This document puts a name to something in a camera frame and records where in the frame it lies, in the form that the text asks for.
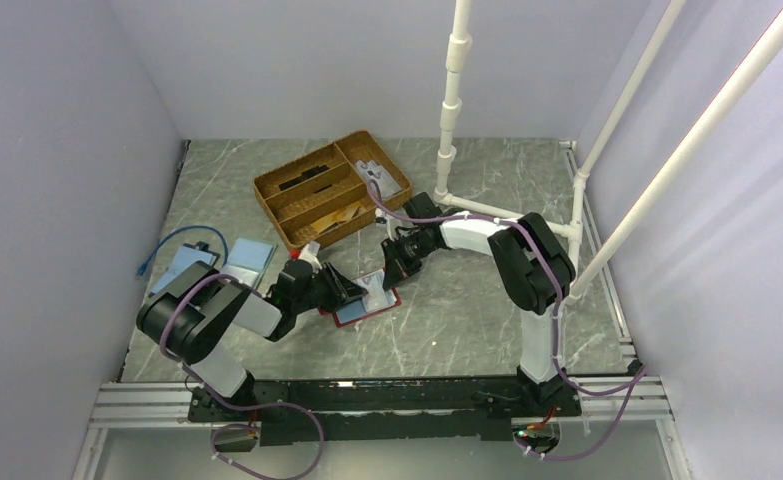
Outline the white VIP card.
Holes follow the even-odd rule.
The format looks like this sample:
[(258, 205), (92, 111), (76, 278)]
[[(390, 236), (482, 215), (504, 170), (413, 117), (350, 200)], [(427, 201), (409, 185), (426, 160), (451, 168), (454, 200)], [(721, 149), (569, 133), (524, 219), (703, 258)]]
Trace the white VIP card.
[(355, 280), (366, 291), (361, 301), (365, 311), (368, 313), (384, 310), (395, 303), (393, 294), (383, 287), (384, 278), (385, 272), (379, 269), (364, 274)]

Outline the red leather card holder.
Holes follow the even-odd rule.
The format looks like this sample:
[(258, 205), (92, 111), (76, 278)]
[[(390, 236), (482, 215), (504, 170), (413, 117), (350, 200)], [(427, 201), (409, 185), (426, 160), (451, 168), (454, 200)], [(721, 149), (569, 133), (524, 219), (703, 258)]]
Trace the red leather card holder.
[(343, 328), (400, 306), (402, 300), (395, 289), (382, 289), (384, 279), (382, 269), (355, 278), (354, 283), (365, 289), (366, 294), (331, 313), (335, 325)]

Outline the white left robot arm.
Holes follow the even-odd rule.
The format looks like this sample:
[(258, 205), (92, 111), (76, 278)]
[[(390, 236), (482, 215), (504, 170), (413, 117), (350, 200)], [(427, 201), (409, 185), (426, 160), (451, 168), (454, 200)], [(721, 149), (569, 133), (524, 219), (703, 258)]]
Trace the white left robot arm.
[(225, 417), (239, 420), (256, 403), (255, 378), (224, 345), (229, 327), (277, 342), (298, 315), (314, 309), (333, 313), (366, 295), (329, 263), (290, 259), (262, 295), (236, 276), (196, 261), (144, 302), (136, 326), (165, 357), (216, 393), (215, 407)]

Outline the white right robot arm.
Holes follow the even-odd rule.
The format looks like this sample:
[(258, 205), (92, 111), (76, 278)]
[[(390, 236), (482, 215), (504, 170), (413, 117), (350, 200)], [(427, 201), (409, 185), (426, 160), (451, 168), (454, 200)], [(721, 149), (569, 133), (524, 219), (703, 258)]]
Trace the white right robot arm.
[(545, 413), (566, 386), (555, 363), (560, 350), (558, 310), (570, 292), (576, 268), (543, 217), (444, 211), (426, 193), (407, 201), (403, 214), (380, 199), (374, 202), (376, 218), (388, 233), (381, 243), (386, 290), (413, 277), (438, 250), (467, 250), (494, 261), (504, 291), (521, 312), (519, 404), (531, 415)]

